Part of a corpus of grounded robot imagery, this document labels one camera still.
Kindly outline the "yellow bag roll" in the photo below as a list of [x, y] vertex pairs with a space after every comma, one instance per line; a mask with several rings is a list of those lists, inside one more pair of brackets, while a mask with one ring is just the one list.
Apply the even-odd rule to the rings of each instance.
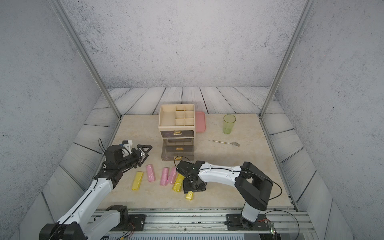
[[135, 178], [134, 178], [134, 181], [132, 184], [132, 190], [133, 191], [138, 191], [140, 189], [143, 177], [144, 177], [143, 172], [136, 172], [136, 175], [135, 175]]
[[183, 187], [183, 181], [184, 181], [185, 177], [181, 174], [178, 174], [177, 175], [177, 178], [174, 182], [174, 185], [173, 185], [173, 191], [174, 192], [180, 192], [182, 187]]
[[186, 199], [189, 200], [189, 201], [192, 201], [194, 199], [194, 193], [192, 191], [189, 191], [186, 194]]

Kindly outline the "beige drawer organizer cabinet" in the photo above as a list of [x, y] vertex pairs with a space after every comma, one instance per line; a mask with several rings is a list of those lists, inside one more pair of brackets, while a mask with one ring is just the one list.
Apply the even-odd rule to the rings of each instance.
[[159, 131], [193, 130], [196, 135], [195, 105], [162, 105], [159, 113], [158, 128]]

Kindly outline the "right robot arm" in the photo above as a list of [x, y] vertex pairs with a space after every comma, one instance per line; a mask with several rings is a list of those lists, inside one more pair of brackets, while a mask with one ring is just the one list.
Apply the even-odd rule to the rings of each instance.
[[241, 166], [226, 167], [204, 161], [195, 163], [180, 161], [176, 171], [184, 177], [183, 191], [185, 194], [204, 192], [207, 183], [211, 182], [236, 188], [245, 200], [241, 212], [242, 220], [249, 224], [255, 223], [260, 212], [267, 209], [275, 184], [250, 162], [244, 162]]

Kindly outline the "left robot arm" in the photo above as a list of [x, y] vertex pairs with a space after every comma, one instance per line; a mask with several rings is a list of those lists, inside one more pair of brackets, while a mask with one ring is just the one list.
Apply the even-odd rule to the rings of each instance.
[[39, 233], [40, 240], [100, 240], [111, 230], [124, 231], [130, 236], [136, 228], [143, 228], [142, 215], [131, 217], [126, 206], [111, 206], [89, 223], [104, 198], [117, 186], [124, 172], [141, 167], [152, 150], [151, 145], [132, 147], [130, 141], [109, 146], [104, 151], [106, 160], [93, 177], [83, 196], [56, 223], [46, 224]]

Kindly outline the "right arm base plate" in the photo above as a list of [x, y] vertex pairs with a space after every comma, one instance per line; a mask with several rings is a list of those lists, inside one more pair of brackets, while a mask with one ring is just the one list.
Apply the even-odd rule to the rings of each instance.
[[229, 231], [269, 231], [271, 229], [265, 214], [259, 214], [255, 222], [246, 220], [241, 214], [227, 214], [224, 224]]

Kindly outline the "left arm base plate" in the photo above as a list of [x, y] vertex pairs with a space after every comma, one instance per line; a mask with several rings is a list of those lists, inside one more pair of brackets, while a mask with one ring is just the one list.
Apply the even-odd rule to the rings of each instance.
[[123, 232], [143, 232], [146, 223], [146, 215], [128, 214], [128, 217], [123, 220], [121, 231]]

